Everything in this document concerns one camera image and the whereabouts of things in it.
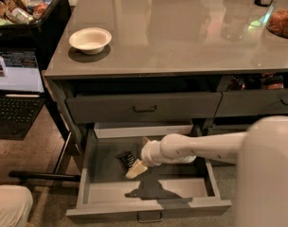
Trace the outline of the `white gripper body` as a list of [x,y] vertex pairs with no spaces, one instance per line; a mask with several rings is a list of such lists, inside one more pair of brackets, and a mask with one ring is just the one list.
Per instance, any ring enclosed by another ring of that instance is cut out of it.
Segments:
[[141,159],[147,166],[160,166],[162,164],[160,142],[150,140],[141,150]]

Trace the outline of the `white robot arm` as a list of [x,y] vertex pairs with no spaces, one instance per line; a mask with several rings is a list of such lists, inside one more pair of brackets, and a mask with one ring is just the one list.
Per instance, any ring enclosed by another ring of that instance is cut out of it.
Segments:
[[141,158],[126,177],[197,157],[237,166],[234,227],[288,227],[288,116],[262,118],[244,132],[145,139]]

